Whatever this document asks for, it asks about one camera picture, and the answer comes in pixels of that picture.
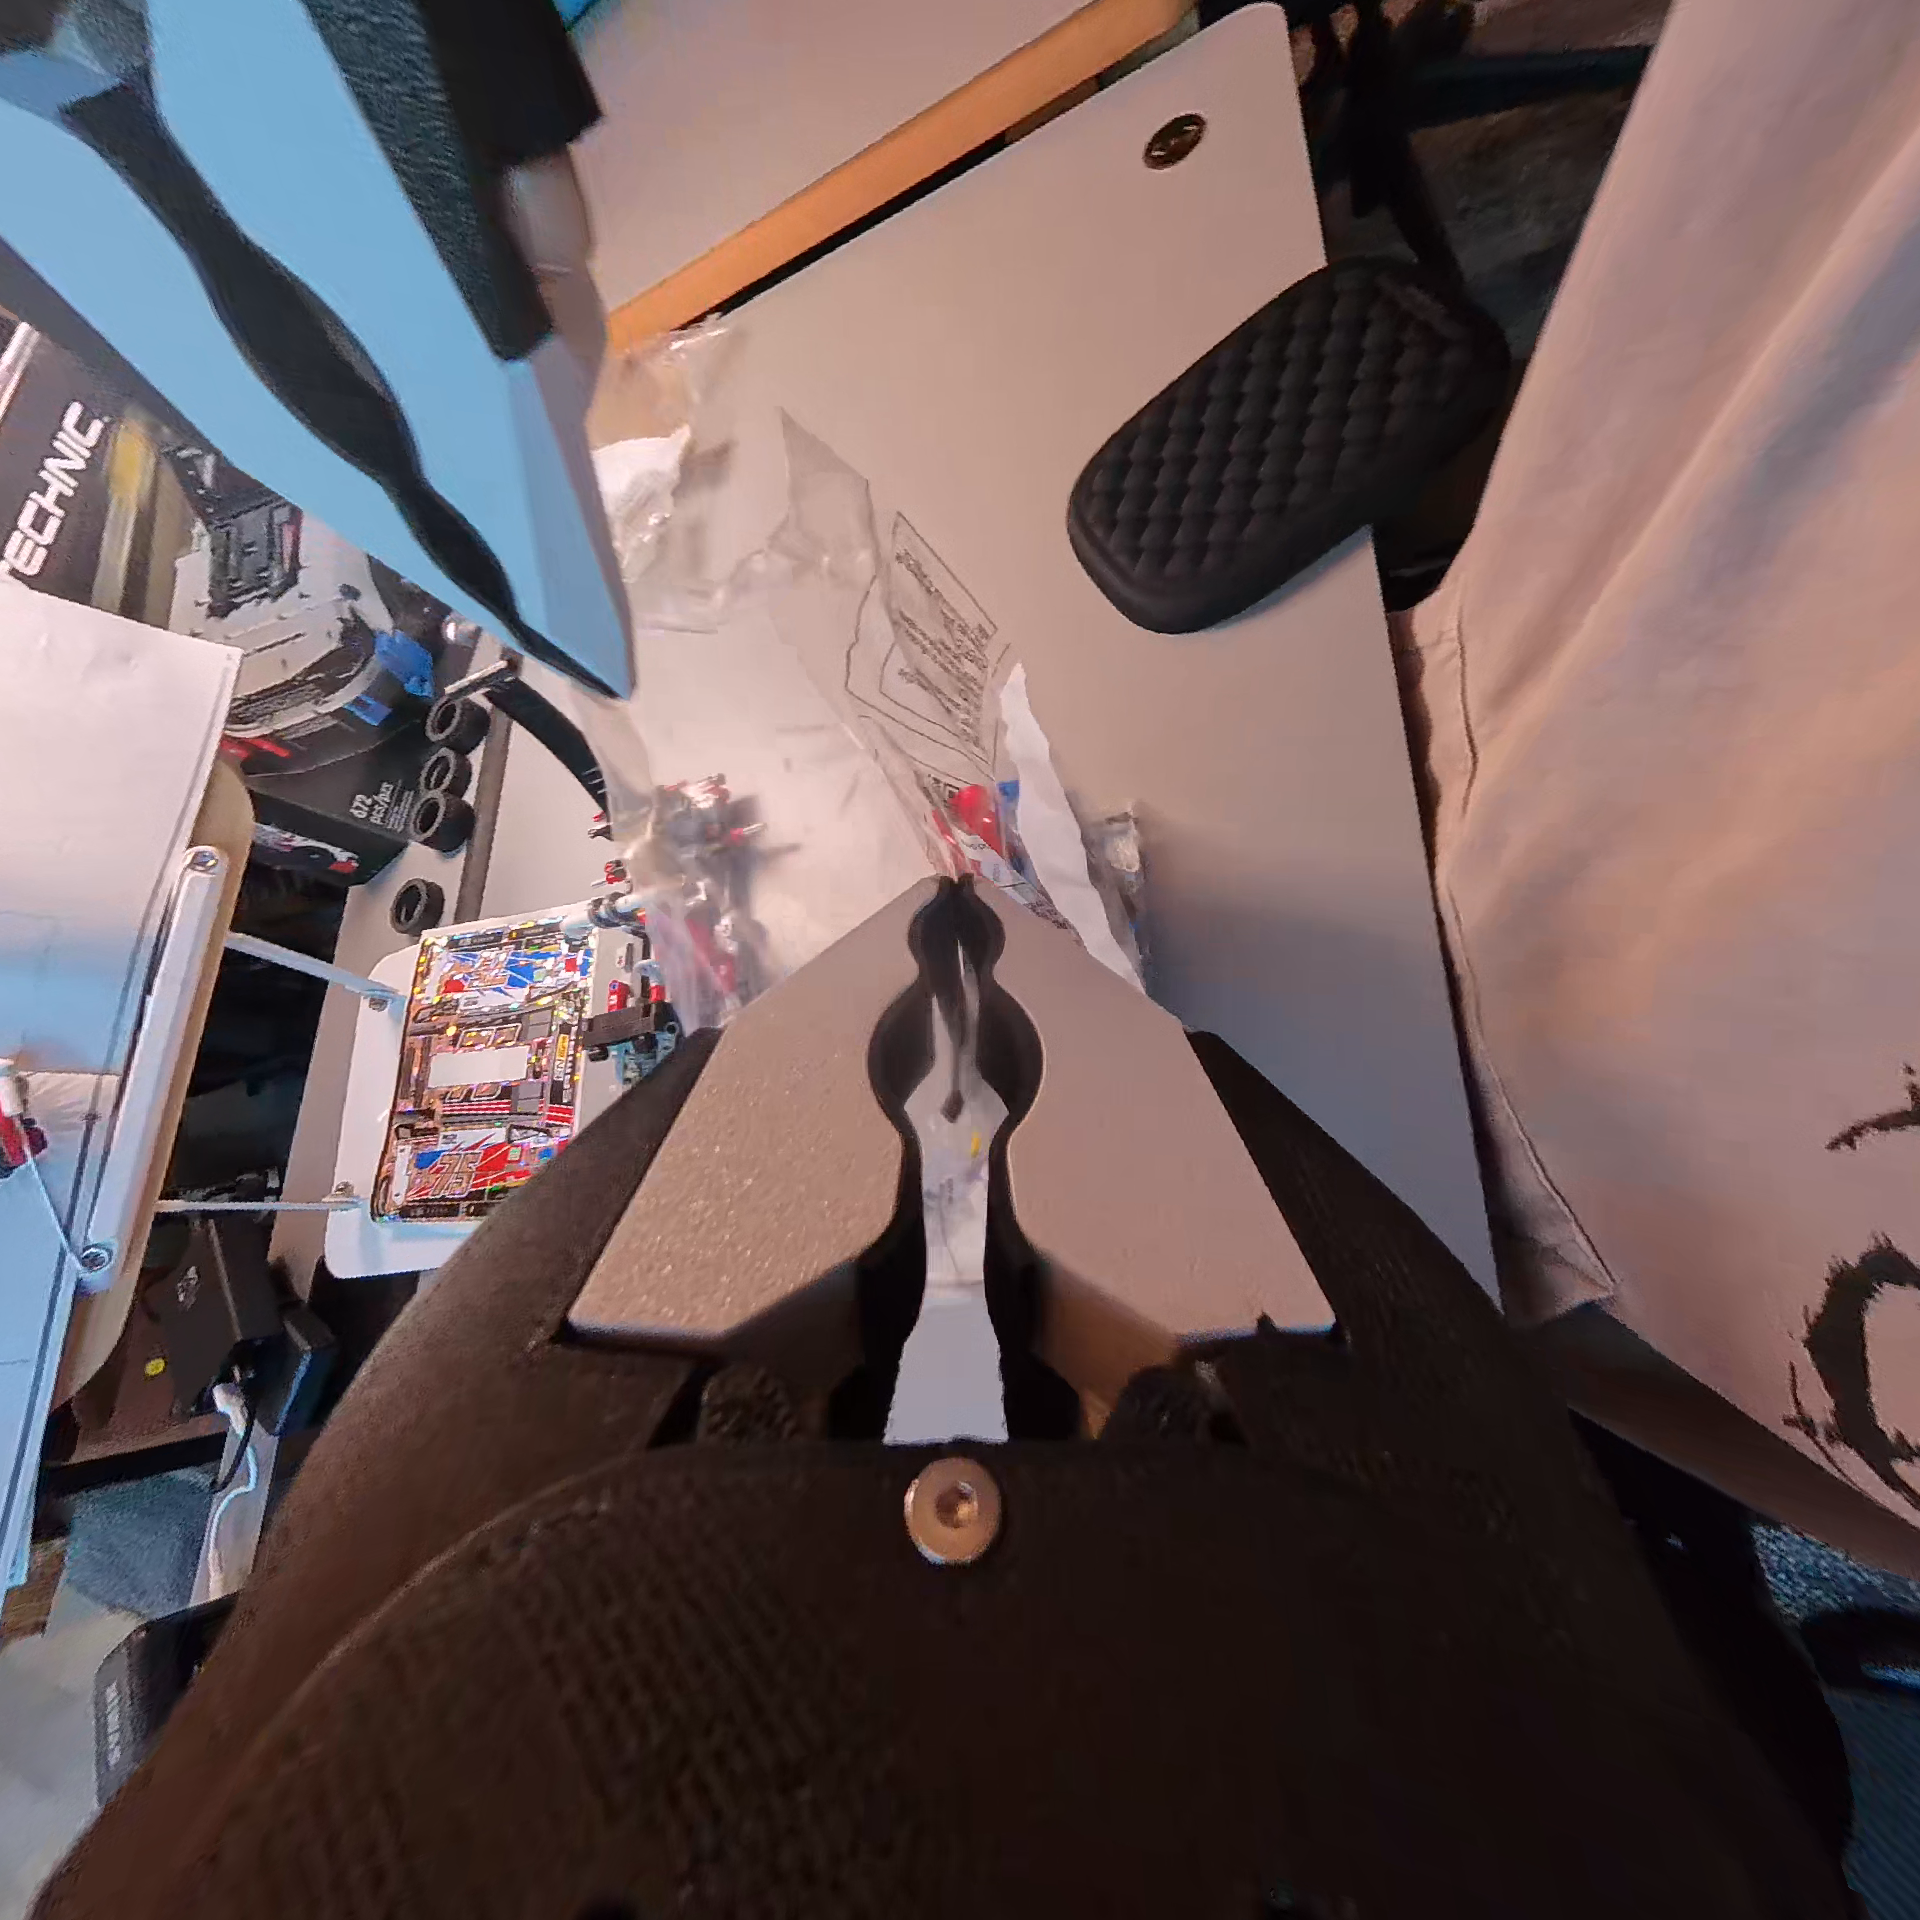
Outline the clear bag of lego parts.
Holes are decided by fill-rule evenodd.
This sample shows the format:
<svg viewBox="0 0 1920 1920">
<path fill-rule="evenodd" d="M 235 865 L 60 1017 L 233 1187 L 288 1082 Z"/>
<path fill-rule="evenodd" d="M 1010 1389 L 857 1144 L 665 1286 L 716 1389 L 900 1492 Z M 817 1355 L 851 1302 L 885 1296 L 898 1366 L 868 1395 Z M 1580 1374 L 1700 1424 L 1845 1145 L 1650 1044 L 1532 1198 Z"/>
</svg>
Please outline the clear bag of lego parts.
<svg viewBox="0 0 1920 1920">
<path fill-rule="evenodd" d="M 1000 884 L 1142 992 L 1110 859 L 1133 816 L 1083 826 L 1010 635 L 802 420 L 776 412 L 756 452 L 776 457 L 778 514 L 721 562 L 716 626 L 649 625 L 629 594 L 630 698 L 569 696 L 609 793 L 722 774 L 756 798 L 756 912 L 785 976 L 932 876 Z"/>
</svg>

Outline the lego car chassis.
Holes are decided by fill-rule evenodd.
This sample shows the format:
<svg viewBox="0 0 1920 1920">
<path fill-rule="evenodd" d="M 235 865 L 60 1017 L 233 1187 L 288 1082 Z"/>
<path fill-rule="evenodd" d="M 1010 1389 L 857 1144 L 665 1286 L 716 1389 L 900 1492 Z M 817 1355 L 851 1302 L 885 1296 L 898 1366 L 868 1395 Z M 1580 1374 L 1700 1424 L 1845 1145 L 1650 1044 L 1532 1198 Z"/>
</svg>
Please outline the lego car chassis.
<svg viewBox="0 0 1920 1920">
<path fill-rule="evenodd" d="M 641 921 L 681 1032 L 736 1019 L 788 971 L 756 912 L 769 852 L 756 798 L 724 774 L 611 793 L 593 816 L 609 846 L 609 910 Z"/>
</svg>

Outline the black power adapter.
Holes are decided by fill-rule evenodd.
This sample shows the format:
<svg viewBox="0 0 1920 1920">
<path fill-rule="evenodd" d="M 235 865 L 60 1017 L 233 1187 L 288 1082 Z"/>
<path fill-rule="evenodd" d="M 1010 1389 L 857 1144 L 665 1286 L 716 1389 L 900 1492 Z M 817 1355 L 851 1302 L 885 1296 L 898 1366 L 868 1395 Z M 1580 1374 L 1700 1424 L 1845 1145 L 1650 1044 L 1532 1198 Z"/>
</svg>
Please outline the black power adapter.
<svg viewBox="0 0 1920 1920">
<path fill-rule="evenodd" d="M 238 1342 L 211 1387 L 211 1403 L 238 1434 L 276 1438 L 314 1424 L 338 1345 L 305 1302 L 283 1308 L 273 1336 Z"/>
</svg>

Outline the black power bank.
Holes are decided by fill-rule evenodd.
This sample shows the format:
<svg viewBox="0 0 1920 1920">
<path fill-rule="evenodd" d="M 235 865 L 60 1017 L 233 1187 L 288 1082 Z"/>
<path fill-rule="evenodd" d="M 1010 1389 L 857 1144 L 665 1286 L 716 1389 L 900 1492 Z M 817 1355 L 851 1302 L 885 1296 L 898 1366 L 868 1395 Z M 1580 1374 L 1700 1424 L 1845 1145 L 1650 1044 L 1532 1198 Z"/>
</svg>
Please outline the black power bank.
<svg viewBox="0 0 1920 1920">
<path fill-rule="evenodd" d="M 165 1722 L 203 1669 L 233 1595 L 137 1622 L 104 1658 L 91 1688 L 97 1805 L 106 1811 L 148 1758 Z"/>
</svg>

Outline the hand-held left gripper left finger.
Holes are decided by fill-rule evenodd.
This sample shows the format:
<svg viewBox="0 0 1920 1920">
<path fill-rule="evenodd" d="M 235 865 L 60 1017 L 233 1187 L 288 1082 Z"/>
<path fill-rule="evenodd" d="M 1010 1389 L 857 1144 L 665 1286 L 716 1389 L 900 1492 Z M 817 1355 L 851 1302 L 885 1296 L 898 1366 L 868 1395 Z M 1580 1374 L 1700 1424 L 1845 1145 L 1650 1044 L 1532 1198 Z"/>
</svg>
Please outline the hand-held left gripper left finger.
<svg viewBox="0 0 1920 1920">
<path fill-rule="evenodd" d="M 600 1345 L 888 1402 L 925 1289 L 922 1148 L 955 884 L 922 880 L 716 1038 L 566 1312 Z"/>
</svg>

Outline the lego instruction booklet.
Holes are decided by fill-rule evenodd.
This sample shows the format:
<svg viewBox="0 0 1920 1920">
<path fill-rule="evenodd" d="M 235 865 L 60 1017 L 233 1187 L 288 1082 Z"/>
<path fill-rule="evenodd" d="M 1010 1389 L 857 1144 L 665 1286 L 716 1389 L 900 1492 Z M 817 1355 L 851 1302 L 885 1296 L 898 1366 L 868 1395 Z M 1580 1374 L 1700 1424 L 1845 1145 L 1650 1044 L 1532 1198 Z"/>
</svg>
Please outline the lego instruction booklet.
<svg viewBox="0 0 1920 1920">
<path fill-rule="evenodd" d="M 52 1374 L 106 1248 L 68 1229 L 91 1100 L 128 1062 L 163 894 L 221 761 L 238 653 L 3 590 L 5 1588 L 28 1576 Z"/>
</svg>

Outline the black lego set box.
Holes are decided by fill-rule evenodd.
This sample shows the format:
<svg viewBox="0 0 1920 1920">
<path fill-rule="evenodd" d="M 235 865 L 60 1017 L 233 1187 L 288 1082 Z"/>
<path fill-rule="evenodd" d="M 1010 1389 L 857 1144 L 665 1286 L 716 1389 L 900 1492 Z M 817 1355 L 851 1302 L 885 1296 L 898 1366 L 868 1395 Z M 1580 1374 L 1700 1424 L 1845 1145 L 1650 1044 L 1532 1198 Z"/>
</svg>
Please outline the black lego set box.
<svg viewBox="0 0 1920 1920">
<path fill-rule="evenodd" d="M 238 653 L 225 755 L 257 857 L 357 884 L 414 846 L 432 704 L 481 630 L 3 317 L 5 576 Z"/>
</svg>

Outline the brown cardboard box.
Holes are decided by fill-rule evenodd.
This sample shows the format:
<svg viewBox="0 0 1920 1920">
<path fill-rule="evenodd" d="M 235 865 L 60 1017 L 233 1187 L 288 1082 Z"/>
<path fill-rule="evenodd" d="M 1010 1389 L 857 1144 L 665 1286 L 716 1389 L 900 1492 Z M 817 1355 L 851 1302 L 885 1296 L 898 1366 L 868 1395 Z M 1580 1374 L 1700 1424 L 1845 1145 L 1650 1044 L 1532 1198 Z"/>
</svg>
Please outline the brown cardboard box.
<svg viewBox="0 0 1920 1920">
<path fill-rule="evenodd" d="M 281 1333 L 283 1284 L 266 1217 L 197 1217 L 174 1266 L 141 1289 L 177 1418 L 212 1410 L 221 1384 L 246 1385 Z"/>
</svg>

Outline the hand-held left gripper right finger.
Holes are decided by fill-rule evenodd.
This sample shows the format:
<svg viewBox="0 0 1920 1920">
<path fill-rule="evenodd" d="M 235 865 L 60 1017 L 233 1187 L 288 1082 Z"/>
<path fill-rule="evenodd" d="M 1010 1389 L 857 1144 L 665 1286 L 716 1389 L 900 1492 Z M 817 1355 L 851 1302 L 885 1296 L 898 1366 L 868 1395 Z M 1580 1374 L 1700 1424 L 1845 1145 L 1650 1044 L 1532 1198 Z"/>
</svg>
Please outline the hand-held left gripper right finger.
<svg viewBox="0 0 1920 1920">
<path fill-rule="evenodd" d="M 1004 1117 L 982 1251 L 1010 1434 L 1100 1424 L 1142 1369 L 1336 1310 L 1187 1026 L 986 880 L 969 1043 Z"/>
</svg>

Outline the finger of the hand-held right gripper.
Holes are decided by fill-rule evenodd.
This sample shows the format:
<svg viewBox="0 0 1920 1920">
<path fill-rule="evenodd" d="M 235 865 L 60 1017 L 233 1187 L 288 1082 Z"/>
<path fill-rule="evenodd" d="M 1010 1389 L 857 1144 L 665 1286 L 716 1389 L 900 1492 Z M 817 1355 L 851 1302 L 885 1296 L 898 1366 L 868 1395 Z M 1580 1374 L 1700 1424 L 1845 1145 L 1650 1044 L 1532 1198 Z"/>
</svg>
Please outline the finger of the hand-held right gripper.
<svg viewBox="0 0 1920 1920">
<path fill-rule="evenodd" d="M 76 346 L 197 442 L 526 646 L 501 552 L 522 384 L 345 113 L 314 262 L 227 205 L 157 104 L 5 104 L 5 251 Z"/>
<path fill-rule="evenodd" d="M 67 6 L 67 346 L 622 699 L 600 117 L 560 4 Z"/>
</svg>

